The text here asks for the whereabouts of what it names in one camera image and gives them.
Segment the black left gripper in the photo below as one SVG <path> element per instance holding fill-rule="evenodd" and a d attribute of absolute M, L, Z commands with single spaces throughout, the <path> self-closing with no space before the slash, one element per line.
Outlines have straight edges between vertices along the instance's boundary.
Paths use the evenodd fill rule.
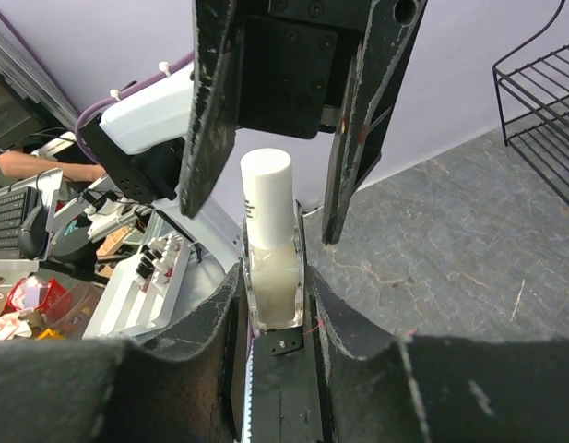
<path fill-rule="evenodd" d="M 237 119 L 241 128 L 303 139 L 334 132 L 338 120 L 322 219 L 322 243 L 334 245 L 352 196 L 382 158 L 427 3 L 241 5 L 239 107 L 238 3 L 194 2 L 194 95 L 180 175 L 181 213 L 193 219 L 209 199 L 234 147 Z"/>

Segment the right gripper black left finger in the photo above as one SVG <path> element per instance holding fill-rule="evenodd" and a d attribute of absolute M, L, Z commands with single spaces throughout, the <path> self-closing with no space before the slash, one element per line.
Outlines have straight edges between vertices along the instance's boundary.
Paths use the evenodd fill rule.
<path fill-rule="evenodd" d="M 0 341 L 0 442 L 232 442 L 242 273 L 169 329 L 130 340 Z"/>

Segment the white tray with bottles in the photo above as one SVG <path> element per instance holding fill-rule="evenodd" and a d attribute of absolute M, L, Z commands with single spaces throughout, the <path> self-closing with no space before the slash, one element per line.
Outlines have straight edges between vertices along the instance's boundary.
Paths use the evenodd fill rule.
<path fill-rule="evenodd" d="M 196 245 L 177 233 L 154 237 L 113 270 L 84 339 L 138 338 L 169 325 Z"/>

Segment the black keyboard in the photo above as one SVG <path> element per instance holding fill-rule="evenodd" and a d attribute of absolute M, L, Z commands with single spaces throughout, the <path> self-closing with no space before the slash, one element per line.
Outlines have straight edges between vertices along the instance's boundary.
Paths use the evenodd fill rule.
<path fill-rule="evenodd" d="M 0 250 L 18 248 L 20 228 L 39 199 L 39 191 L 27 186 L 0 196 Z"/>

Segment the clear nail polish bottle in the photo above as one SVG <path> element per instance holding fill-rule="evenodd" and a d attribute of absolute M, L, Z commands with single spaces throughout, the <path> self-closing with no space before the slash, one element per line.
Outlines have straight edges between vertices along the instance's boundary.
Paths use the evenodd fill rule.
<path fill-rule="evenodd" d="M 264 250 L 250 243 L 243 225 L 243 282 L 254 335 L 292 329 L 304 321 L 305 246 L 300 205 L 293 204 L 290 243 Z"/>

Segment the white nail polish cap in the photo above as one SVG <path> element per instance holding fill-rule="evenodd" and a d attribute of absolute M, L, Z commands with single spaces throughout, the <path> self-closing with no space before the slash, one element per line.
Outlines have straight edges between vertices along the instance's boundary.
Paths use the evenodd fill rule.
<path fill-rule="evenodd" d="M 291 157 L 263 148 L 242 156 L 240 167 L 249 243 L 264 250 L 288 245 L 293 237 Z"/>

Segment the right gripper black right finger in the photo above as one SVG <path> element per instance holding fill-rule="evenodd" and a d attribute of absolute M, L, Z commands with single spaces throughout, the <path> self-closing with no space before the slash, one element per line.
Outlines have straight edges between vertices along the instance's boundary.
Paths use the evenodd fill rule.
<path fill-rule="evenodd" d="M 400 337 L 306 277 L 335 441 L 569 442 L 569 340 Z"/>

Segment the red plastic basket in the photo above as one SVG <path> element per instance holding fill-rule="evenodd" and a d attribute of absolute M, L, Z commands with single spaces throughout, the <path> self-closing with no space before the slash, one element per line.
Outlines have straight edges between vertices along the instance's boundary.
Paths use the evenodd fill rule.
<path fill-rule="evenodd" d="M 59 319 L 71 306 L 71 295 L 57 279 L 42 281 L 36 276 L 20 279 L 6 299 L 8 312 L 32 308 L 40 314 Z"/>

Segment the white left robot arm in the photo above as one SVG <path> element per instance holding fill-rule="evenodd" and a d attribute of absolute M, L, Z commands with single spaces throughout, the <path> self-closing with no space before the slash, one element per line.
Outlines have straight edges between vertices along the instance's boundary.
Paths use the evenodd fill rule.
<path fill-rule="evenodd" d="M 77 132 L 113 181 L 149 203 L 202 210 L 236 132 L 333 138 L 322 241 L 380 161 L 423 1 L 197 1 L 194 52 L 88 111 Z"/>

